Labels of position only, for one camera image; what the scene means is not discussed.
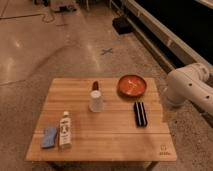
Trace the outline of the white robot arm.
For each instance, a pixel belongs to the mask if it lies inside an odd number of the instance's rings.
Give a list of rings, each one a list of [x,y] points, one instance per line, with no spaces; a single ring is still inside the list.
[[[165,98],[172,107],[189,100],[213,115],[213,87],[207,84],[209,69],[202,63],[193,63],[172,70],[167,75]]]

